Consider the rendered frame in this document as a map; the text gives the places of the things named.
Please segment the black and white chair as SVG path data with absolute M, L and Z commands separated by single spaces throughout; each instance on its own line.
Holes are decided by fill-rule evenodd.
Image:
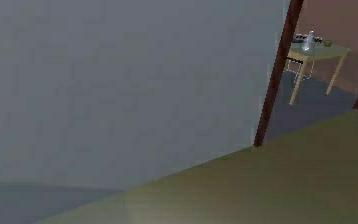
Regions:
M 293 43 L 303 43 L 306 40 L 306 38 L 307 38 L 307 34 L 294 34 L 292 42 Z M 314 37 L 313 42 L 314 43 L 322 43 L 323 39 L 321 37 Z M 292 70 L 291 69 L 292 64 L 296 64 L 298 66 L 298 68 L 296 70 Z M 294 81 L 297 81 L 297 78 L 299 76 L 300 69 L 301 69 L 302 65 L 303 65 L 303 62 L 301 60 L 297 60 L 297 59 L 288 57 L 286 60 L 285 71 L 294 73 L 295 74 Z M 314 68 L 314 66 L 311 66 L 309 75 L 308 76 L 304 75 L 302 80 L 309 80 L 311 78 L 312 73 L 313 73 L 313 68 Z

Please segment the clear glass bottle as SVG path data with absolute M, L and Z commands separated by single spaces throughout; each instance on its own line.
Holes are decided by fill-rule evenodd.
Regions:
M 302 44 L 302 50 L 304 52 L 311 52 L 314 42 L 314 32 L 310 31 Z

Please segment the pale wooden table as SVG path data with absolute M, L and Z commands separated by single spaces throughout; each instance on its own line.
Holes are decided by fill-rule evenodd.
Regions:
M 293 105 L 296 100 L 297 94 L 299 92 L 299 87 L 302 83 L 302 78 L 305 69 L 309 62 L 316 62 L 320 60 L 338 57 L 339 58 L 338 64 L 336 66 L 335 72 L 326 90 L 326 94 L 329 95 L 340 73 L 345 58 L 350 51 L 351 51 L 350 48 L 346 48 L 338 45 L 331 45 L 330 47 L 325 47 L 322 43 L 318 43 L 315 45 L 314 49 L 311 52 L 305 52 L 302 50 L 301 43 L 292 43 L 287 57 L 301 61 L 302 65 L 300 67 L 300 70 L 297 72 L 298 76 L 295 82 L 294 89 L 291 94 L 289 104 Z

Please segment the dark brown door frame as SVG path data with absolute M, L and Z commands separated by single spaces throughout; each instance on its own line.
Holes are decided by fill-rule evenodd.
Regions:
M 289 0 L 256 130 L 256 146 L 263 143 L 286 58 L 294 54 L 291 39 L 295 32 L 306 32 L 310 28 L 316 28 L 336 43 L 318 58 L 298 54 L 302 67 L 319 62 L 318 80 L 325 85 L 323 93 L 331 95 L 336 89 L 345 90 L 356 96 L 358 104 L 358 0 Z

